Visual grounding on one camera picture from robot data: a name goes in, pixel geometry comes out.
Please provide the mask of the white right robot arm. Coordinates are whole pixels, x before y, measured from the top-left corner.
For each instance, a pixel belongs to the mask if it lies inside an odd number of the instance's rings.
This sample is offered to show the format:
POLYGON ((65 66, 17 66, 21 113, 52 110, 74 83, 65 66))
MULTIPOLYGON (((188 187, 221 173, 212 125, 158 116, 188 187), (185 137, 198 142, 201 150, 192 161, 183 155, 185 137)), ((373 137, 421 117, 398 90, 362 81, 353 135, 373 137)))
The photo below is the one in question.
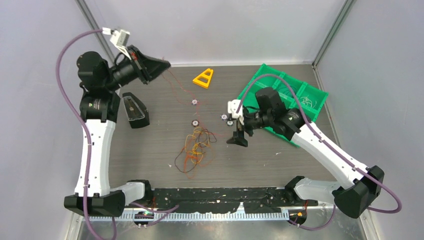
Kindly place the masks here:
POLYGON ((357 219, 381 193, 385 172, 377 165, 368 167, 357 161, 325 136, 317 125, 298 108, 287 108, 279 93, 271 87, 255 94, 258 107, 249 112, 240 99, 227 103, 227 112, 236 122, 228 144, 248 146, 244 134, 256 129, 272 128, 306 150, 335 178, 335 181, 293 178, 285 187, 285 198, 291 205, 303 200, 316 200, 335 205, 346 216, 357 219))

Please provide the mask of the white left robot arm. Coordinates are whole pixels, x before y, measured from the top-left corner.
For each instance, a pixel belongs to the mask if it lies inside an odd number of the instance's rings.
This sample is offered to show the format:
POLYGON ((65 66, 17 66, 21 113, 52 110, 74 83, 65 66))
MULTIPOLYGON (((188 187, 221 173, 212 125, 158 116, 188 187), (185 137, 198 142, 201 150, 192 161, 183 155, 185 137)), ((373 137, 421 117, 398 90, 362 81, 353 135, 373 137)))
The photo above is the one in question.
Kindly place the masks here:
POLYGON ((154 197, 147 180, 130 180, 116 188, 109 183, 110 149, 121 103, 118 90, 134 80, 149 84, 171 63, 131 45, 112 66, 95 51, 81 54, 76 65, 83 91, 76 111, 83 147, 78 181, 73 194, 64 198, 64 207, 89 217, 119 217, 132 202, 148 207, 154 197))

